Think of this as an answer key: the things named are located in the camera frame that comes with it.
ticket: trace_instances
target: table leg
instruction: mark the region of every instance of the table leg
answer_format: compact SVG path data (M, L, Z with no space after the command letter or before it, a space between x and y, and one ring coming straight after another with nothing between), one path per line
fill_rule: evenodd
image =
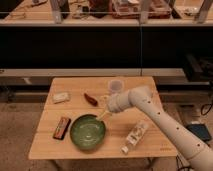
M57 171L63 170L55 160L48 160L48 161L57 169Z
M152 169L158 159L159 159L158 157L153 157L153 158L148 157L147 160L149 164L147 166L147 169Z

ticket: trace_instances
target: green bowl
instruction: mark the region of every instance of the green bowl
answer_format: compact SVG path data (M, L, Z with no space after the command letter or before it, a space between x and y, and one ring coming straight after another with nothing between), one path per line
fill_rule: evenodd
M103 141L106 127L95 115L86 114L77 118L70 129L72 142L80 150L93 150Z

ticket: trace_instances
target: white cup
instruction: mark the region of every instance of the white cup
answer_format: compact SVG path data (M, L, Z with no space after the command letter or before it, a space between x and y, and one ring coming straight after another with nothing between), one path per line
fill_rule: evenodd
M108 82L109 94L121 93L124 88L124 82L121 80L110 80Z

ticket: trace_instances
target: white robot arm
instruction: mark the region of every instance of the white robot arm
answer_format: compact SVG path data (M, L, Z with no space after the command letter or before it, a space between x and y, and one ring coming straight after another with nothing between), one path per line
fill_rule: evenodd
M212 149L170 117L163 109L157 107L152 102L151 92L147 86L114 94L107 103L107 108L112 113L118 113L134 106L150 117L188 160L193 169L213 171Z

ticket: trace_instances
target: white bottle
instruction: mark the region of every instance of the white bottle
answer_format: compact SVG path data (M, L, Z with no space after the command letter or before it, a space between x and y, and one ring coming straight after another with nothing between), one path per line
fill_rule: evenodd
M128 152L137 145L148 128L148 123L143 120L139 121L126 137L125 146L122 148L122 152L128 154Z

